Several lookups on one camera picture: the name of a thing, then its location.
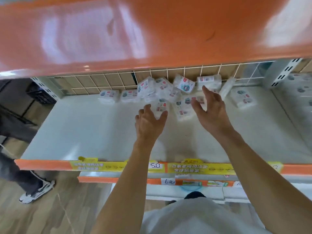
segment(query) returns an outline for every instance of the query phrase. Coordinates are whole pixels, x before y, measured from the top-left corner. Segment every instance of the hand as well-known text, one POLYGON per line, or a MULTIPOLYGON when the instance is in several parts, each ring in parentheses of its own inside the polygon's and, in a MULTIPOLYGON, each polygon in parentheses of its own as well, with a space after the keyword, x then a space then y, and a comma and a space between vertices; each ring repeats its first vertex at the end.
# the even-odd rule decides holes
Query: hand
POLYGON ((196 99, 192 99, 191 101, 201 125, 214 137, 220 133, 227 133, 234 130, 225 111, 225 104, 221 96, 208 90, 205 86, 203 86, 202 90, 207 100, 207 111, 203 110, 196 99))
POLYGON ((138 140, 154 145, 165 127, 167 116, 168 111, 164 111, 157 120, 151 111, 150 104, 145 105, 144 109, 140 109, 138 115, 135 116, 135 129, 138 140))

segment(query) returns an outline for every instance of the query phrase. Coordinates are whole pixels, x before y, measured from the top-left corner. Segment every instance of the person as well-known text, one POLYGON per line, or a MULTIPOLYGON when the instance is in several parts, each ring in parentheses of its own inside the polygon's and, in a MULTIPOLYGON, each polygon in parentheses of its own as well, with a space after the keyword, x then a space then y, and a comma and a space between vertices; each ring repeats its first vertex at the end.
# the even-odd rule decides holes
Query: person
POLYGON ((292 186, 235 131, 221 97, 203 87, 207 111, 191 104, 201 125, 221 144, 266 229, 244 223, 203 195, 179 200, 144 214, 151 150, 166 123, 150 105, 135 116, 137 140, 130 159, 100 211, 92 234, 102 233, 311 233, 312 201, 292 186))
MULTIPOLYGON (((37 130, 28 127, 16 117, 0 109, 0 135, 13 137, 30 143, 37 130)), ((7 181, 16 182, 26 193, 19 198, 21 203, 27 204, 48 193, 55 185, 55 181, 47 181, 34 171, 22 171, 14 162, 0 152, 0 177, 7 181)))

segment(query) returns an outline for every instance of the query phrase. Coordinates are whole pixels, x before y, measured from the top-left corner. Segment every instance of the shoe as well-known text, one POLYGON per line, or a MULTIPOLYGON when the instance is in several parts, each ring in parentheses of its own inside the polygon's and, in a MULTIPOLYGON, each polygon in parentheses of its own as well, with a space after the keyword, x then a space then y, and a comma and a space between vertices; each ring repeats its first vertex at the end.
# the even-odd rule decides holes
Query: shoe
POLYGON ((42 187, 39 188, 35 193, 33 194, 23 194, 20 198, 19 201, 23 204, 29 204, 39 197, 43 196, 44 194, 48 193, 53 187, 55 186, 55 181, 42 181, 42 187))

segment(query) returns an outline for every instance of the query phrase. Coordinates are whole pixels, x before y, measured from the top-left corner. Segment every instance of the wire grid back panel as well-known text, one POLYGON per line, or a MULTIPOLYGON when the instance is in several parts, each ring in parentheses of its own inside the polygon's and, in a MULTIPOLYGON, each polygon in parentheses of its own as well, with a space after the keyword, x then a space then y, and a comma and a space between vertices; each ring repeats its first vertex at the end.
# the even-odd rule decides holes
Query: wire grid back panel
MULTIPOLYGON (((98 94, 102 90, 131 90, 148 76, 164 77, 173 82, 176 74, 196 81, 199 76, 220 74, 222 80, 229 77, 237 78, 237 86, 256 86, 263 80, 262 68, 267 68, 273 61, 245 62, 237 64, 219 64, 209 66, 193 66, 179 68, 158 68, 123 70, 116 72, 99 72, 92 74, 70 74, 63 76, 49 76, 51 81, 63 91, 65 95, 98 94)), ((312 61, 303 59, 293 72, 312 71, 312 61)))

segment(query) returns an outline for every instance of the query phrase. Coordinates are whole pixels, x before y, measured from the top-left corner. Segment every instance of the white shirt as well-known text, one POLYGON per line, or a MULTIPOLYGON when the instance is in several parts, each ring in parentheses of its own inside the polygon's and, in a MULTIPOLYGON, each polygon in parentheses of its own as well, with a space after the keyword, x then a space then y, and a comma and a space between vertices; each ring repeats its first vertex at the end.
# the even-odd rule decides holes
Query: white shirt
POLYGON ((179 200, 144 213, 141 234, 268 234, 264 228, 245 223, 240 215, 205 197, 179 200))

